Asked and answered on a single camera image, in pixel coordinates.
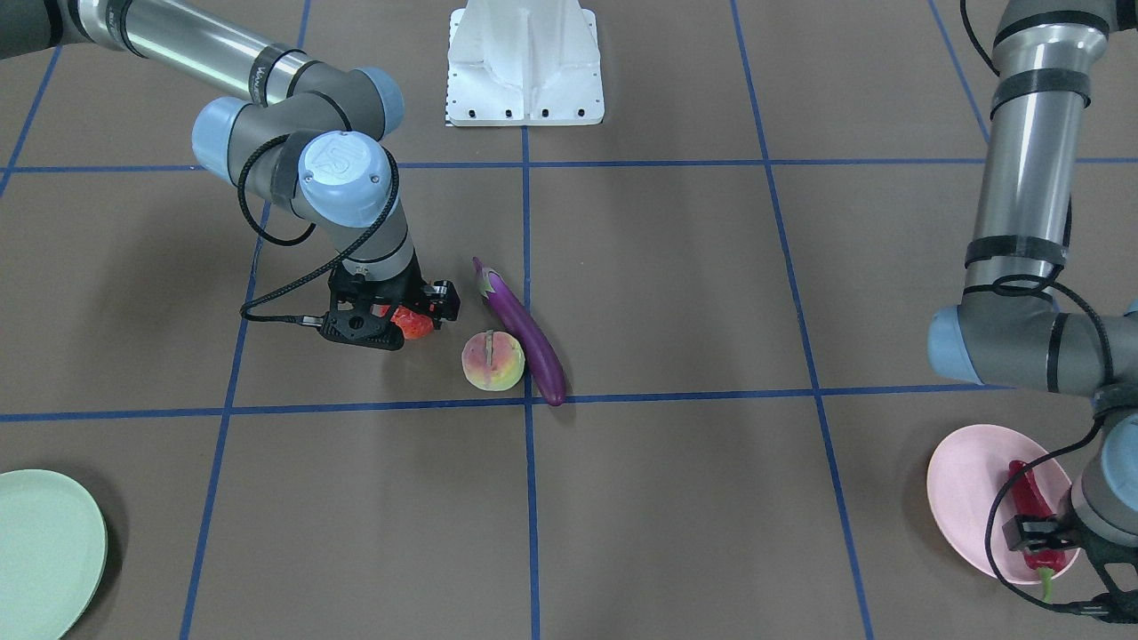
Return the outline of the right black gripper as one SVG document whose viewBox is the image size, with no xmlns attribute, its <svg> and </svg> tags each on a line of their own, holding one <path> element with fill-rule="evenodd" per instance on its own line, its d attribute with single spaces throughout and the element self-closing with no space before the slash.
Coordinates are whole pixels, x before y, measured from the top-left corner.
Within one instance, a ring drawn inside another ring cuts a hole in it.
<svg viewBox="0 0 1138 640">
<path fill-rule="evenodd" d="M 329 276 L 330 309 L 369 309 L 376 305 L 409 307 L 422 315 L 430 315 L 436 329 L 443 321 L 451 323 L 459 315 L 459 294 L 448 280 L 428 284 L 423 279 L 418 255 L 393 278 L 369 280 L 365 274 L 352 272 L 338 264 Z"/>
</svg>

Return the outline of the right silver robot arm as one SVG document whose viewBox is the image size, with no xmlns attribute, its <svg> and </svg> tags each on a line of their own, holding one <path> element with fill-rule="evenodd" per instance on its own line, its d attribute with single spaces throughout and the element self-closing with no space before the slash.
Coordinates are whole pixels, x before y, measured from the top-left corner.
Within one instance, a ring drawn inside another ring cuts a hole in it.
<svg viewBox="0 0 1138 640">
<path fill-rule="evenodd" d="M 399 309 L 452 321 L 454 284 L 422 278 L 382 139 L 404 117 L 384 69 L 338 69 L 298 47 L 184 1 L 5 1 L 3 57 L 94 44 L 222 92 L 196 117 L 199 165 L 236 188 L 263 243 L 296 246 L 325 232 L 336 255 L 292 284 L 248 300 L 248 323 L 306 325 L 327 340 L 401 348 Z"/>
</svg>

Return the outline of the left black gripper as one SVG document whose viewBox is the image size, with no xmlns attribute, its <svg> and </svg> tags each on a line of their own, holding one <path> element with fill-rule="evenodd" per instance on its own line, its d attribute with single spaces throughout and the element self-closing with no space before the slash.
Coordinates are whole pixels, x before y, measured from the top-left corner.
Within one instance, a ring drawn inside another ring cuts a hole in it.
<svg viewBox="0 0 1138 640">
<path fill-rule="evenodd" d="M 1135 572 L 1137 548 L 1133 533 L 1110 533 L 1102 536 L 1086 525 L 1064 525 L 1063 534 L 1074 547 L 1085 550 L 1086 559 L 1102 581 L 1105 592 L 1089 601 L 1063 604 L 1065 614 L 1137 614 L 1137 591 L 1123 590 L 1110 574 L 1110 567 L 1122 564 Z"/>
</svg>

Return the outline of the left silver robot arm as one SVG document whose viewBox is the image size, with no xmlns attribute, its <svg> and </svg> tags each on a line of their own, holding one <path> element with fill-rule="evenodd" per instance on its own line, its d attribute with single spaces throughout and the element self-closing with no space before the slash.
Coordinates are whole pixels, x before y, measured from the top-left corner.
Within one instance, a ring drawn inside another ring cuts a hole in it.
<svg viewBox="0 0 1138 640">
<path fill-rule="evenodd" d="M 1061 448 L 1099 443 L 1057 517 L 1009 523 L 1031 549 L 1082 549 L 1105 591 L 1089 601 L 1029 604 L 1135 623 L 1135 307 L 1098 315 L 1061 284 L 1070 249 L 1078 134 L 1092 67 L 1110 36 L 1133 31 L 1133 1 L 1011 1 L 983 59 L 998 77 L 965 287 L 927 328 L 927 363 L 950 380 L 1089 397 L 1092 429 Z"/>
</svg>

